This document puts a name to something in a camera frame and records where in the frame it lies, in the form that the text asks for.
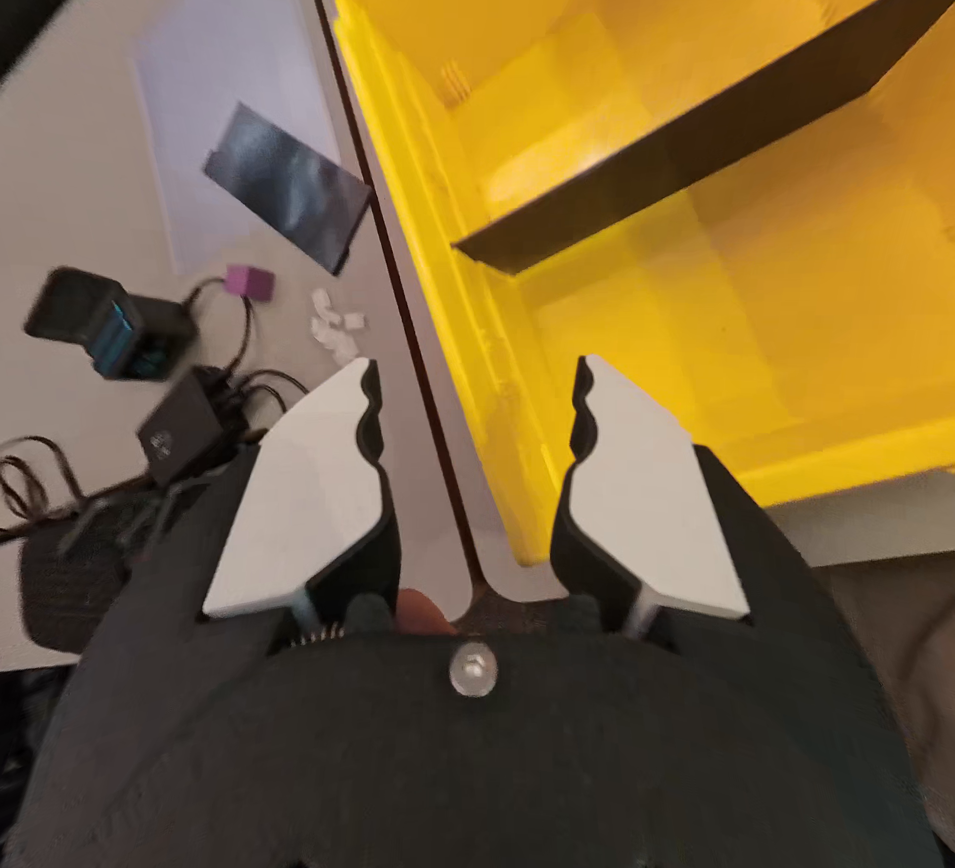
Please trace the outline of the black glossy card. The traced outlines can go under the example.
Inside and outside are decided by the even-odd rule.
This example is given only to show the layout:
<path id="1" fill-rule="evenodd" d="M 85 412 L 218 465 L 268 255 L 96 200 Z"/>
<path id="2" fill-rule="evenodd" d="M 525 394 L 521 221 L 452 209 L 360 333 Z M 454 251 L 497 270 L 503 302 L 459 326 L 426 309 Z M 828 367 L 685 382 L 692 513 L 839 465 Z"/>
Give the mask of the black glossy card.
<path id="1" fill-rule="evenodd" d="M 371 188 L 239 102 L 203 172 L 332 276 L 346 265 Z"/>

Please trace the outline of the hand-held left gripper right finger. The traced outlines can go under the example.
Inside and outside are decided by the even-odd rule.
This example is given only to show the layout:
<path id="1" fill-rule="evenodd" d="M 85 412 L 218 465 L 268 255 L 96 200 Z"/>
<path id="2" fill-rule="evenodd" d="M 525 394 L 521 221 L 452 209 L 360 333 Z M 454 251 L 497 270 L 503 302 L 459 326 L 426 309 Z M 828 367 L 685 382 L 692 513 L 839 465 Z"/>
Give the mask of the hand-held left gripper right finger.
<path id="1" fill-rule="evenodd" d="M 590 597 L 603 630 L 645 635 L 663 609 L 737 622 L 751 613 L 690 435 L 596 354 L 578 359 L 572 462 L 550 564 Z"/>

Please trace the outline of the small purple cube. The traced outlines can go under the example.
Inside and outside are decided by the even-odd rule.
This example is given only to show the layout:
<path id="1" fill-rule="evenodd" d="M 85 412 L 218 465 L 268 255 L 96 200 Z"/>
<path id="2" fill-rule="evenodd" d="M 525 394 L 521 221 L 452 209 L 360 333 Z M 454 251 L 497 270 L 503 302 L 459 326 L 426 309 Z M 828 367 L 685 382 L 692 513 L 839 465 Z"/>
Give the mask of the small purple cube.
<path id="1" fill-rule="evenodd" d="M 235 297 L 266 304 L 275 295 L 276 276 L 256 265 L 230 264 L 224 272 L 222 289 Z"/>

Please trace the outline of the yellow plastic bin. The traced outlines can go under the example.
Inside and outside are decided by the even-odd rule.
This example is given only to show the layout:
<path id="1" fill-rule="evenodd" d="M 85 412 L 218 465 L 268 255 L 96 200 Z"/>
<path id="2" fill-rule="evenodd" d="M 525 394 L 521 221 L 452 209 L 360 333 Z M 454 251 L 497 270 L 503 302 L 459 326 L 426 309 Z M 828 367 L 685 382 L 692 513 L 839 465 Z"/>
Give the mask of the yellow plastic bin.
<path id="1" fill-rule="evenodd" d="M 867 94 L 529 269 L 453 243 L 875 0 L 333 0 L 514 555 L 594 353 L 768 506 L 953 466 L 953 6 Z"/>

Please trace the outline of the person's left hand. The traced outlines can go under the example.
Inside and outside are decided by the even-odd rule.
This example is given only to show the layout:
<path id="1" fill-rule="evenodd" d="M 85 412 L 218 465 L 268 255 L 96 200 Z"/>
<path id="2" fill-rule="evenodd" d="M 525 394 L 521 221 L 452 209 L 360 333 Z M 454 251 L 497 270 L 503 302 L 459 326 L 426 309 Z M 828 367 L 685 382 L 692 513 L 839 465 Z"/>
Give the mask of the person's left hand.
<path id="1" fill-rule="evenodd" d="M 425 594 L 402 588 L 396 597 L 394 625 L 397 632 L 412 636 L 455 636 L 457 629 Z"/>

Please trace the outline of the pile of white paper scraps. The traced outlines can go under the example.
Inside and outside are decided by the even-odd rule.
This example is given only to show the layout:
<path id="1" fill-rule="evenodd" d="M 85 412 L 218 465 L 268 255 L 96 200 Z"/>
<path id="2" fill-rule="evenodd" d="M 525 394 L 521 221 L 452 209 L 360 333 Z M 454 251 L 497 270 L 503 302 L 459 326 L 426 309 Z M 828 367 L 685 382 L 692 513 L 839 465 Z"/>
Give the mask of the pile of white paper scraps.
<path id="1" fill-rule="evenodd" d="M 367 326 L 367 316 L 360 311 L 339 312 L 327 289 L 311 294 L 312 315 L 309 330 L 312 338 L 330 354 L 338 369 L 344 369 L 361 356 L 357 336 Z"/>

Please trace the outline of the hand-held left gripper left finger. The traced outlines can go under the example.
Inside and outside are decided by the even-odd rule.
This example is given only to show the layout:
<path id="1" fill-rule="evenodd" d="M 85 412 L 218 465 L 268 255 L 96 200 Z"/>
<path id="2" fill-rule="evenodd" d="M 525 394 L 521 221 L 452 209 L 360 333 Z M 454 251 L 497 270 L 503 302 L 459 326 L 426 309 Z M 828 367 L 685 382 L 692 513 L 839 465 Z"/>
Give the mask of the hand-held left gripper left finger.
<path id="1" fill-rule="evenodd" d="M 377 362 L 353 360 L 265 435 L 202 614 L 286 609 L 298 623 L 343 623 L 352 601 L 395 611 L 402 548 L 379 416 Z"/>

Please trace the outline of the black bin divider plate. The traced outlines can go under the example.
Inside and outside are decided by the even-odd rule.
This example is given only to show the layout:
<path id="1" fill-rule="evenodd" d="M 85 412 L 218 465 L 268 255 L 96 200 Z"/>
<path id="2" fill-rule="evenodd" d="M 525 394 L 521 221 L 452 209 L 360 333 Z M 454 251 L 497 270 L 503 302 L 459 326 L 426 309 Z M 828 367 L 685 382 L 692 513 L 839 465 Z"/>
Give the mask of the black bin divider plate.
<path id="1" fill-rule="evenodd" d="M 739 82 L 453 243 L 515 275 L 867 94 L 954 0 L 875 0 Z"/>

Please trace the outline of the black adapter box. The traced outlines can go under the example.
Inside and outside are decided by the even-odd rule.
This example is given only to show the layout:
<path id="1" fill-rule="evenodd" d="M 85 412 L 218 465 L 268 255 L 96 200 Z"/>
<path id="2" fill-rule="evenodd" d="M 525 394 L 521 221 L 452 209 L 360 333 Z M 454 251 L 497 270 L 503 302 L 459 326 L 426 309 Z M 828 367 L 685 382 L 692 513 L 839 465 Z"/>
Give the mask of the black adapter box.
<path id="1" fill-rule="evenodd" d="M 248 431 L 230 373 L 199 365 L 162 398 L 137 438 L 150 477 L 168 488 L 230 461 Z"/>

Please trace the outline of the lavender paper sheet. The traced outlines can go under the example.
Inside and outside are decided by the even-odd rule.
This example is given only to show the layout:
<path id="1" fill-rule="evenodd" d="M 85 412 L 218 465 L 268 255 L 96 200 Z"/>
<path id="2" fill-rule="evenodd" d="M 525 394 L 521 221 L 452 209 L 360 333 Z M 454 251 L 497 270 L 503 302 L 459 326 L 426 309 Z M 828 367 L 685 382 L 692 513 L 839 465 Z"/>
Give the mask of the lavender paper sheet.
<path id="1" fill-rule="evenodd" d="M 258 220 L 204 173 L 243 103 L 340 165 L 304 0 L 171 0 L 132 63 L 174 271 L 203 270 Z"/>

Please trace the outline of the black and blue dock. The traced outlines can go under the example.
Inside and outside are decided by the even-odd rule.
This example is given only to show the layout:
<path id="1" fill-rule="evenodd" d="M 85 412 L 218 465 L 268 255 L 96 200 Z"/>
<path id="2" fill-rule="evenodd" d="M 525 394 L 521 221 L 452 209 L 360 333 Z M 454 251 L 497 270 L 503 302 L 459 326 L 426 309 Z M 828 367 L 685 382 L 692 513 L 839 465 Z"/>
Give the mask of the black and blue dock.
<path id="1" fill-rule="evenodd" d="M 133 293 L 67 265 L 49 272 L 22 330 L 83 349 L 94 371 L 114 381 L 167 379 L 197 339 L 185 303 Z"/>

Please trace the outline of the black fabric pouch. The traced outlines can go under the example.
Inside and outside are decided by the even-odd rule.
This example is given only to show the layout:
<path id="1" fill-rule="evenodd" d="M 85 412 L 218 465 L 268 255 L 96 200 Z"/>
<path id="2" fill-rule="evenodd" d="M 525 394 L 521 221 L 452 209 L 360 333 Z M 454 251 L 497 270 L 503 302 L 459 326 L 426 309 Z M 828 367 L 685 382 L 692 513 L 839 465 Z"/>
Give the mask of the black fabric pouch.
<path id="1" fill-rule="evenodd" d="M 36 645 L 80 654 L 149 541 L 161 495 L 117 491 L 30 532 L 20 555 L 23 623 Z"/>

